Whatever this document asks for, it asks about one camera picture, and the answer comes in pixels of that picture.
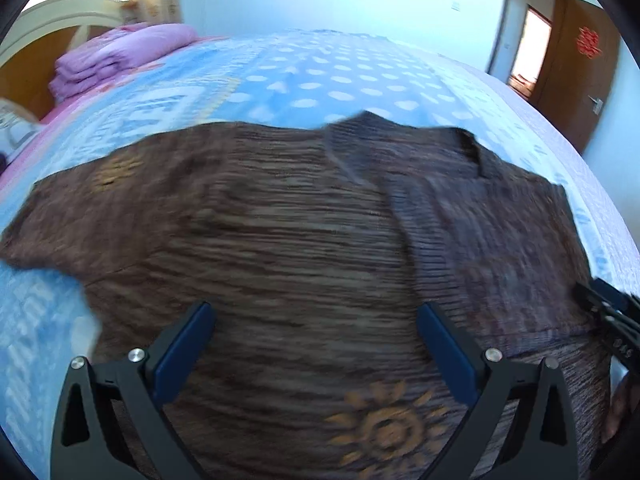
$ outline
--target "brown sweater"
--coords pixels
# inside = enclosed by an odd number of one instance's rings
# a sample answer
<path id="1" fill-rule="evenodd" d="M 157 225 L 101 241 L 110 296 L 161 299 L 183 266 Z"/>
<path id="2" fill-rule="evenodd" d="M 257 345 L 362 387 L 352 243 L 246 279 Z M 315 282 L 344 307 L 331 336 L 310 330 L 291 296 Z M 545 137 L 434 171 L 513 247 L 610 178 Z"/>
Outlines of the brown sweater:
<path id="1" fill-rule="evenodd" d="M 0 257 L 84 283 L 97 360 L 218 298 L 212 343 L 166 407 L 213 476 L 418 478 L 465 409 L 417 336 L 425 300 L 482 346 L 558 358 L 583 475 L 597 443 L 608 365 L 570 297 L 589 269 L 564 190 L 462 130 L 365 113 L 158 134 L 39 182 Z"/>

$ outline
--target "red door decoration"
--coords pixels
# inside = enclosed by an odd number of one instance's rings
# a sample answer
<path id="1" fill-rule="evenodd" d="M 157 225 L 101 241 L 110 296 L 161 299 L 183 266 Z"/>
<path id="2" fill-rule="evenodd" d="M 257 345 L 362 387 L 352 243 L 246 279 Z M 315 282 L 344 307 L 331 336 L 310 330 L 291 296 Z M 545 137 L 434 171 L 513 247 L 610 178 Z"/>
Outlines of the red door decoration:
<path id="1" fill-rule="evenodd" d="M 578 45 L 578 52 L 583 56 L 593 59 L 602 54 L 602 51 L 598 48 L 598 42 L 600 37 L 595 30 L 591 30 L 587 27 L 580 28 L 580 34 L 575 40 Z"/>

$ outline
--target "silver screw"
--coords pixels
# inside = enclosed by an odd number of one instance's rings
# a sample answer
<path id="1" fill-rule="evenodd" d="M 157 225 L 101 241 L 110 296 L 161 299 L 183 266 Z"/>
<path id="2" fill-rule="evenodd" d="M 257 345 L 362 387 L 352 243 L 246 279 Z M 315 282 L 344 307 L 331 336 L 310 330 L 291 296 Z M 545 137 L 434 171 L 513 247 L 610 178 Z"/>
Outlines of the silver screw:
<path id="1" fill-rule="evenodd" d="M 484 357 L 486 357 L 487 361 L 491 361 L 492 363 L 499 363 L 502 360 L 502 352 L 500 352 L 497 348 L 488 348 L 484 351 Z"/>
<path id="2" fill-rule="evenodd" d="M 79 370 L 80 368 L 82 368 L 84 366 L 85 360 L 84 357 L 74 357 L 73 359 L 71 359 L 71 367 L 74 370 Z"/>
<path id="3" fill-rule="evenodd" d="M 145 351 L 142 348 L 134 348 L 129 352 L 128 357 L 132 363 L 140 362 L 145 358 Z"/>
<path id="4" fill-rule="evenodd" d="M 558 359 L 556 359 L 555 357 L 545 357 L 545 366 L 547 368 L 551 368 L 552 370 L 555 370 L 560 366 L 560 363 L 558 362 Z"/>

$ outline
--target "wooden headboard panel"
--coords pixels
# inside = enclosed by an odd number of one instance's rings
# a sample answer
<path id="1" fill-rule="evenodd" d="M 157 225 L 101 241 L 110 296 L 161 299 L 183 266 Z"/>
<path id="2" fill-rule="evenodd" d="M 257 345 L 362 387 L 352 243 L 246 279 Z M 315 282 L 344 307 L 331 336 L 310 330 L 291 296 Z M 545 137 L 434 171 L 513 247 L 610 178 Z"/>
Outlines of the wooden headboard panel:
<path id="1" fill-rule="evenodd" d="M 65 52 L 122 25 L 121 2 L 48 0 L 25 10 L 0 44 L 0 97 L 41 119 L 54 107 L 49 82 Z"/>

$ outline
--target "brown wooden door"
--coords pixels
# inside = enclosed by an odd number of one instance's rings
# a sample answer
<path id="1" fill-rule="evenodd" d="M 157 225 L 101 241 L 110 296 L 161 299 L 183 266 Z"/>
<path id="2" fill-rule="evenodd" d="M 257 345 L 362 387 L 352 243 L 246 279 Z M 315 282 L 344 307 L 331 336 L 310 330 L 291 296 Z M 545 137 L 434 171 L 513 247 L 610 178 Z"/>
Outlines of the brown wooden door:
<path id="1" fill-rule="evenodd" d="M 589 44 L 593 49 L 585 48 Z M 620 34 L 600 7 L 582 0 L 556 0 L 549 46 L 529 102 L 579 153 L 609 95 L 619 45 Z"/>

